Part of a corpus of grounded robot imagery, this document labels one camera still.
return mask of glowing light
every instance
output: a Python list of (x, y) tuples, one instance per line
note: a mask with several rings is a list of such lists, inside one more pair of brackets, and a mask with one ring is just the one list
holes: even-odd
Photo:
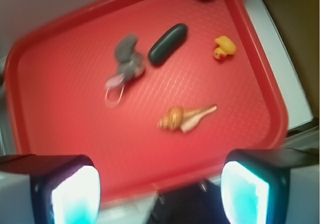
[(269, 184), (237, 161), (223, 167), (221, 197), (230, 223), (266, 223)]
[(52, 191), (56, 224), (94, 224), (100, 205), (100, 178), (93, 166), (83, 166)]

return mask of white surface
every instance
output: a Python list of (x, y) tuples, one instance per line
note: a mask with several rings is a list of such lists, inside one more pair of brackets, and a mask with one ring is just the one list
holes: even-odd
[(246, 0), (245, 7), (281, 90), (288, 111), (288, 129), (311, 121), (313, 115), (305, 92), (263, 1)]
[(0, 223), (35, 223), (28, 175), (0, 171)]
[(97, 224), (143, 224), (146, 223), (154, 207), (157, 195), (153, 194), (140, 200), (119, 206), (102, 209)]
[(319, 223), (319, 165), (290, 172), (287, 224)]

